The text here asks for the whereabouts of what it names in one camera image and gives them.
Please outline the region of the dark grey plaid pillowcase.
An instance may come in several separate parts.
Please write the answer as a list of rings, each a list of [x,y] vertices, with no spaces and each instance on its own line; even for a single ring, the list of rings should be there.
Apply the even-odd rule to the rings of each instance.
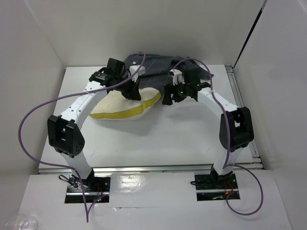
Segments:
[[[160,92],[164,91],[164,86],[172,82],[169,71],[183,58],[180,56],[162,56],[157,54],[147,54],[143,66],[145,73],[138,77],[140,80],[139,89],[154,88]],[[196,76],[201,80],[208,80],[209,73],[200,67],[194,60],[186,60],[179,64],[178,69],[185,71],[195,69]]]

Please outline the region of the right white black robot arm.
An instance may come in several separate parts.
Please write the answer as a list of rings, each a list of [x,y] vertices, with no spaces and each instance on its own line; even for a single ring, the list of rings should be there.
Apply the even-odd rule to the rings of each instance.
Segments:
[[[233,174],[240,153],[254,139],[250,110],[230,103],[213,88],[212,75],[201,82],[195,69],[168,73],[172,82],[164,86],[163,105],[179,103],[190,97],[210,109],[219,119],[219,141],[225,154],[211,167],[209,182],[215,188],[225,184]]]

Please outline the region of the cream yellow pillow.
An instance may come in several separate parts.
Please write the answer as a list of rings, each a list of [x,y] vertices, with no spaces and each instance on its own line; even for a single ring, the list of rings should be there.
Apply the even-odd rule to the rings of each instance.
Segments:
[[[134,120],[147,113],[161,98],[161,93],[152,87],[139,90],[141,100],[128,100],[118,91],[111,91],[91,111],[93,119]]]

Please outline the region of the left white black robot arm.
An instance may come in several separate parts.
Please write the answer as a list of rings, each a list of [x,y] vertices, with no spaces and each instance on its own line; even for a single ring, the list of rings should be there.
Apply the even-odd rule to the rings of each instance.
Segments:
[[[106,67],[91,75],[83,93],[69,108],[58,116],[51,115],[48,118],[48,142],[73,168],[72,173],[82,190],[90,191],[95,181],[94,171],[83,153],[85,139],[81,128],[86,118],[112,90],[121,92],[128,100],[139,101],[138,77],[144,73],[142,64],[127,68],[124,62],[110,58]]]

